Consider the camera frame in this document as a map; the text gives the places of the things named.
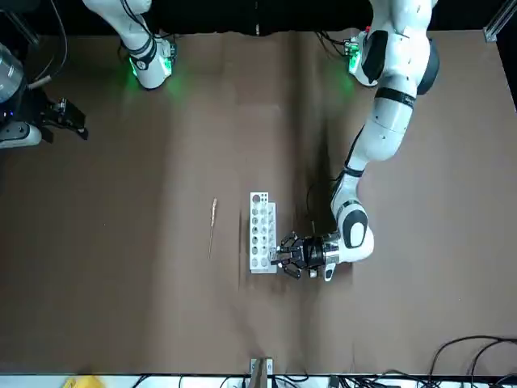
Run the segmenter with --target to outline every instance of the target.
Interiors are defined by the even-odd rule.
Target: black cable
[[[341,47],[344,46],[345,45],[344,42],[340,42],[339,40],[332,39],[326,32],[316,32],[316,36],[318,37],[318,39],[320,40],[320,43],[322,44],[322,46],[324,48],[326,48],[326,44],[323,42],[323,39],[325,39],[327,42],[330,43],[330,45],[332,46],[334,51],[338,54],[337,58],[345,57],[344,51],[341,52],[341,51],[339,51],[339,48],[338,48],[338,46],[341,46]]]
[[[127,16],[129,16],[129,18],[135,22],[136,24],[138,24],[140,27],[142,27],[144,29],[145,32],[147,32],[149,34],[149,36],[152,36],[153,38],[167,38],[168,36],[173,36],[174,33],[173,32],[167,32],[165,35],[158,35],[158,34],[153,34],[137,17],[137,15],[135,15],[135,13],[132,11],[131,7],[129,6],[128,4],[128,0],[120,0],[120,4],[122,5],[122,8],[124,8],[124,12],[126,13]]]
[[[339,52],[339,50],[337,50],[334,46],[332,46],[334,48],[334,50],[336,50],[338,52],[338,55],[336,56],[336,54],[329,51],[328,47],[326,47],[326,44],[325,44],[325,41],[323,40],[322,35],[320,35],[318,32],[314,32],[314,33],[316,34],[317,39],[320,41],[320,45],[325,50],[325,53],[329,59],[338,59],[338,60],[342,59],[343,55]]]
[[[445,348],[447,348],[447,347],[449,347],[449,346],[451,346],[453,344],[457,344],[459,342],[464,342],[464,341],[468,341],[468,340],[493,340],[493,341],[507,341],[507,342],[517,343],[517,339],[497,337],[495,335],[469,335],[469,336],[466,336],[466,337],[460,337],[460,338],[448,341],[448,342],[446,342],[445,344],[443,344],[442,346],[439,347],[438,351],[435,353],[435,356],[433,357],[433,361],[431,363],[431,367],[429,369],[429,374],[428,374],[429,382],[431,382],[432,374],[435,371],[436,362],[438,361],[438,357],[439,357],[440,353],[443,350],[445,350]]]
[[[292,377],[289,377],[289,376],[284,376],[285,379],[289,380],[290,382],[294,382],[294,383],[297,383],[297,382],[306,382],[307,380],[309,380],[309,375],[306,373],[305,374],[305,377],[303,378],[292,378]]]
[[[331,44],[337,44],[339,46],[344,46],[345,42],[341,40],[332,39],[327,31],[320,31],[320,34],[327,39]]]
[[[290,382],[289,380],[286,380],[284,378],[281,378],[281,377],[277,377],[277,376],[273,376],[273,382],[276,384],[276,380],[279,380],[281,382],[284,383],[284,385],[289,385],[291,386],[291,388],[298,388],[298,386],[292,382]]]
[[[310,211],[310,208],[309,208],[309,199],[310,199],[310,193],[311,191],[318,185],[318,184],[323,184],[323,183],[330,183],[330,182],[337,182],[339,179],[341,178],[341,175],[338,176],[338,178],[333,178],[333,179],[327,179],[327,180],[320,180],[318,182],[314,182],[312,183],[310,186],[309,186],[309,189],[307,189],[307,195],[305,196],[305,207],[306,207],[306,211],[307,211],[307,216],[309,217],[309,220],[310,221],[314,221],[313,217],[312,217],[312,213]]]
[[[231,376],[228,376],[225,378],[225,380],[223,380],[223,382],[221,383],[221,385],[219,386],[219,388],[223,388],[223,385],[229,380]]]
[[[142,374],[140,378],[138,378],[137,382],[132,386],[132,388],[137,388],[146,378],[149,378],[150,374]]]
[[[515,377],[517,376],[517,372],[513,372],[513,373],[509,373],[507,374],[506,376],[503,376],[501,377],[499,380],[497,380],[497,382],[495,383],[496,386],[500,385],[502,382],[504,382],[505,380],[507,380],[508,378],[510,377]]]

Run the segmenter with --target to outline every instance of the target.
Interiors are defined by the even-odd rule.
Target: brown table surface
[[[310,34],[189,36],[173,78],[143,91],[118,39],[70,39],[48,85],[90,140],[0,153],[0,369],[111,373],[425,373],[462,335],[517,335],[517,117],[495,44],[433,33],[442,60],[397,155],[360,183],[376,236],[331,283],[247,270],[249,192],[278,237],[309,232],[307,187],[333,177],[374,91]],[[332,229],[326,190],[311,199]],[[212,198],[219,200],[207,259]],[[482,342],[439,373],[465,373]],[[479,373],[505,373],[510,346]]]

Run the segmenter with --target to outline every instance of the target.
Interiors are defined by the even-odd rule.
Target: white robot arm
[[[119,34],[131,57],[138,81],[145,89],[160,86],[171,74],[175,47],[149,32],[141,16],[151,0],[83,0]]]
[[[372,27],[359,35],[362,63],[355,76],[366,86],[377,84],[373,109],[354,140],[330,204],[338,230],[324,236],[286,238],[273,264],[296,278],[301,270],[319,272],[329,281],[337,264],[368,257],[373,233],[368,215],[357,197],[357,185],[371,161],[383,161],[397,152],[413,113],[417,94],[435,81],[439,59],[426,36],[432,0],[370,0]]]

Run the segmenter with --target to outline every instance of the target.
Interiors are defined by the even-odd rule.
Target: cable
[[[326,55],[327,55],[327,57],[329,59],[341,59],[342,55],[341,55],[341,53],[338,50],[337,50],[338,51],[338,56],[336,56],[336,54],[334,54],[331,51],[329,51],[329,48],[326,47],[325,41],[323,40],[322,36],[318,32],[314,32],[314,33],[316,34],[317,39],[320,41],[320,45],[325,50],[325,53],[326,53]]]
[[[339,179],[341,178],[341,174],[338,176],[338,178],[333,178],[333,179],[327,179],[327,180],[320,180],[318,182],[314,182],[313,184],[311,184],[309,186],[309,189],[307,190],[307,195],[305,196],[305,207],[306,207],[306,211],[307,211],[307,216],[309,217],[309,220],[310,221],[314,221],[313,217],[312,217],[312,212],[310,211],[310,208],[309,208],[309,199],[310,199],[310,193],[311,191],[318,185],[318,184],[323,184],[323,183],[329,183],[329,182],[337,182]]]
[[[54,62],[54,55],[52,55],[52,58],[50,58],[50,61],[48,61],[48,64],[43,68],[43,70],[40,71],[40,73],[38,75],[36,75],[34,77],[34,80],[37,81],[38,79],[40,79],[41,77],[43,77],[43,74],[45,74],[45,72],[48,70],[48,68],[50,67],[50,65]]]
[[[279,381],[283,382],[285,386],[289,385],[289,386],[291,386],[291,388],[298,388],[298,386],[296,384],[290,382],[289,380],[286,380],[286,379],[281,378],[281,377],[273,376],[273,382],[275,384],[276,384],[276,380],[279,380]]]
[[[429,374],[428,374],[429,382],[431,382],[431,377],[432,377],[433,372],[435,371],[436,361],[438,361],[438,357],[439,357],[440,353],[445,348],[447,348],[447,347],[449,347],[449,346],[451,346],[453,344],[457,344],[459,342],[464,342],[464,341],[468,341],[468,340],[493,340],[493,341],[508,341],[508,342],[515,342],[515,343],[517,343],[517,339],[497,337],[495,335],[469,335],[469,336],[466,336],[466,337],[460,337],[460,338],[448,341],[448,342],[446,342],[445,344],[443,344],[442,346],[439,347],[438,351],[435,353],[435,356],[433,357],[433,361],[431,363],[431,367],[429,369]]]
[[[230,376],[226,377],[225,380],[223,380],[223,382],[219,386],[219,388],[223,388],[223,385],[229,380],[229,378],[230,378]]]
[[[296,382],[306,382],[307,380],[309,380],[309,375],[306,373],[306,374],[305,374],[305,377],[300,378],[300,379],[298,379],[298,378],[292,378],[292,377],[289,377],[289,376],[284,376],[284,378],[285,378],[286,380],[289,380],[290,382],[295,382],[295,383],[296,383]]]
[[[135,382],[132,388],[137,388],[146,378],[149,378],[150,374],[142,374],[140,378]]]
[[[54,73],[52,75],[46,75],[46,76],[42,77],[43,74],[45,73],[45,71],[47,71],[47,69],[53,63],[53,60],[54,60],[54,56],[53,56],[52,59],[50,60],[50,62],[45,66],[45,68],[38,75],[38,77],[36,77],[35,81],[27,86],[27,88],[29,90],[36,89],[37,87],[41,87],[41,86],[49,83],[50,81],[52,81],[52,79],[55,78],[61,72],[61,70],[65,66],[66,58],[68,57],[68,38],[66,37],[65,27],[63,26],[63,22],[61,20],[61,16],[59,15],[59,11],[57,10],[56,3],[54,2],[54,0],[49,0],[49,1],[50,1],[50,4],[52,5],[52,8],[54,9],[54,13],[56,14],[57,22],[59,24],[59,30],[61,32],[61,38],[63,39],[63,46],[64,46],[63,58],[61,59],[61,63],[59,65],[59,67],[56,69],[56,71],[54,71]]]
[[[124,8],[124,11],[126,13],[127,16],[129,16],[129,18],[135,22],[136,24],[140,25],[140,27],[142,27],[144,29],[145,32],[147,32],[147,34],[149,34],[149,36],[152,36],[153,38],[158,38],[158,39],[163,39],[163,38],[167,38],[168,36],[173,36],[174,33],[173,32],[168,32],[166,33],[165,35],[159,35],[159,34],[153,34],[148,28],[147,26],[145,26],[145,24],[143,24],[137,17],[137,15],[135,15],[135,13],[132,11],[131,7],[129,6],[128,4],[128,0],[120,0],[120,4],[122,5],[122,8]]]
[[[495,383],[496,386],[498,386],[499,384],[501,384],[502,382],[504,382],[505,380],[507,380],[508,378],[510,377],[515,377],[517,376],[517,372],[513,372],[513,373],[509,373],[507,374],[506,376],[503,376],[501,377],[499,380],[497,380],[497,382]]]
[[[337,44],[339,46],[344,46],[345,42],[341,40],[332,39],[327,31],[320,31],[320,34],[327,39],[331,44]]]

